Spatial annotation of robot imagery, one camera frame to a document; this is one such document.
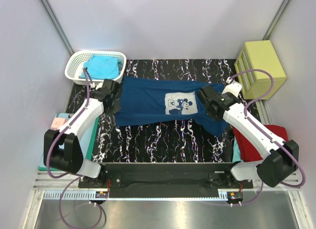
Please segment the dark blue t-shirt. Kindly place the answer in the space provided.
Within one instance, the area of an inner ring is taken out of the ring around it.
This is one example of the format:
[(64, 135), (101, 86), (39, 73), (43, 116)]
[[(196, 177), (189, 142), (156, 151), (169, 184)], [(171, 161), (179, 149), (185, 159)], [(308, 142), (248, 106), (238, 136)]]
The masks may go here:
[(227, 127), (223, 120), (210, 118), (197, 92), (206, 86), (199, 81), (154, 80), (126, 76), (122, 82), (117, 126), (144, 125), (193, 119), (208, 133), (221, 137)]

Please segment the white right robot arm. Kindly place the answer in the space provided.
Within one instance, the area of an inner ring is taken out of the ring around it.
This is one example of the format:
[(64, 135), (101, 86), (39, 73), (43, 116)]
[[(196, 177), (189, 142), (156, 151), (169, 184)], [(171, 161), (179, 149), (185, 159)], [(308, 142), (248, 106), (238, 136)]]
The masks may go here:
[(238, 98), (242, 85), (233, 82), (222, 93), (206, 85), (197, 92), (206, 113), (216, 121), (224, 120), (238, 130), (257, 150), (262, 160), (233, 164), (224, 175), (228, 187), (235, 188), (243, 180), (261, 180), (274, 188), (297, 170), (298, 144), (285, 141), (245, 110)]

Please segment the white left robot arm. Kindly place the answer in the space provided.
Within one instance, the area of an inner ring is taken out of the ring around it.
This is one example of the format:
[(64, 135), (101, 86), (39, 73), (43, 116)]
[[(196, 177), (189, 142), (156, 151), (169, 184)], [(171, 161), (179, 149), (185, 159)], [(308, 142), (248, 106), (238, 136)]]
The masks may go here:
[(119, 92), (119, 82), (105, 79), (93, 90), (87, 91), (86, 99), (78, 111), (61, 127), (49, 129), (44, 134), (43, 163), (52, 178), (51, 168), (81, 177), (88, 177), (97, 188), (102, 187), (107, 180), (99, 163), (83, 156), (80, 141), (87, 129), (95, 120), (106, 113), (116, 113), (116, 99)]

